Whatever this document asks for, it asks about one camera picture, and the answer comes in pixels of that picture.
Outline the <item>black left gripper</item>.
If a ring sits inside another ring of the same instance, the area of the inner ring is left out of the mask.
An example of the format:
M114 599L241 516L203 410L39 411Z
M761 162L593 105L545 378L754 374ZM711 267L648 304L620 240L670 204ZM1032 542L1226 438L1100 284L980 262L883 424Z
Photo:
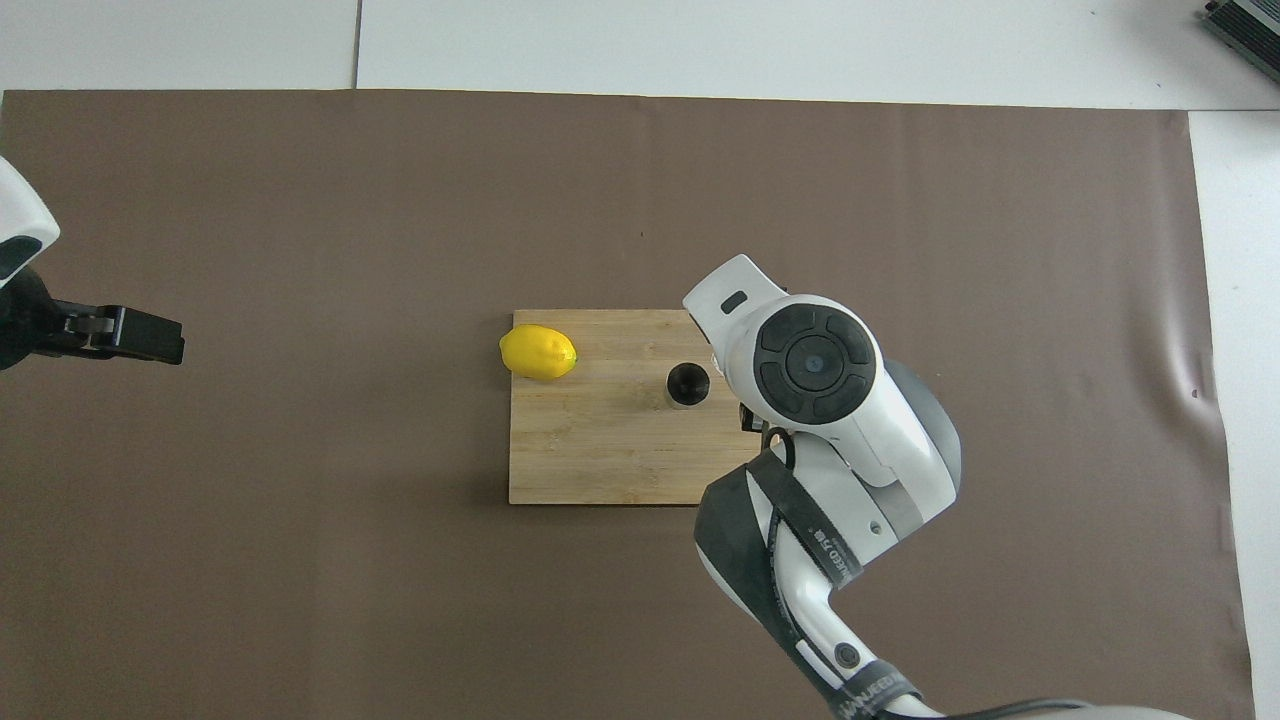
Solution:
M55 304L40 275L23 268L1 290L1 372L28 357L52 332L61 355L180 365L182 324L122 305Z

